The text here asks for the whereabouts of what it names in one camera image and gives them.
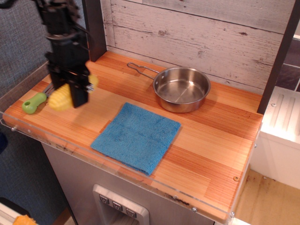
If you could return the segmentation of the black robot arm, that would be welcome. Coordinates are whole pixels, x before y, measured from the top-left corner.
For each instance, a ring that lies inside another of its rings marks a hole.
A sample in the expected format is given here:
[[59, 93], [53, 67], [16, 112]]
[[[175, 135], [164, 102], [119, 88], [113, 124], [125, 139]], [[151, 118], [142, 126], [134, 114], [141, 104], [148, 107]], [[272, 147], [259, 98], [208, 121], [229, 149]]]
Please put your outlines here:
[[86, 67], [89, 60], [88, 31], [78, 24], [78, 6], [72, 0], [35, 2], [51, 51], [45, 54], [55, 90], [68, 87], [71, 106], [78, 108], [89, 100], [93, 84]]

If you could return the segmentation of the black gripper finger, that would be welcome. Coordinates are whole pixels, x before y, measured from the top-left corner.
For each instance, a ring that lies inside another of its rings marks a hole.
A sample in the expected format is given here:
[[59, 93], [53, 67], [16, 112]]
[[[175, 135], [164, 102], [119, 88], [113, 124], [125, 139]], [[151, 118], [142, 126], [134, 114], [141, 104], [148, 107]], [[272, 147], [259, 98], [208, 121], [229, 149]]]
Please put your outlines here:
[[77, 83], [71, 83], [69, 87], [74, 108], [78, 108], [88, 102], [89, 94], [84, 86]]
[[66, 72], [64, 71], [60, 71], [60, 72], [51, 71], [50, 76], [55, 89], [58, 89], [67, 83]]

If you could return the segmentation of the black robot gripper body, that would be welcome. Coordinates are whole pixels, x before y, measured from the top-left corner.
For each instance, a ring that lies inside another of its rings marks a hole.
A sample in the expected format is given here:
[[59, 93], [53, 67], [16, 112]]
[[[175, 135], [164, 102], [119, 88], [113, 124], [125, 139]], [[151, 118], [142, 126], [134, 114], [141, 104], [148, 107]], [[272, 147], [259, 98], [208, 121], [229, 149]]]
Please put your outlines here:
[[47, 35], [52, 51], [45, 54], [49, 61], [49, 72], [66, 72], [67, 84], [77, 83], [92, 90], [86, 62], [89, 49], [86, 35]]

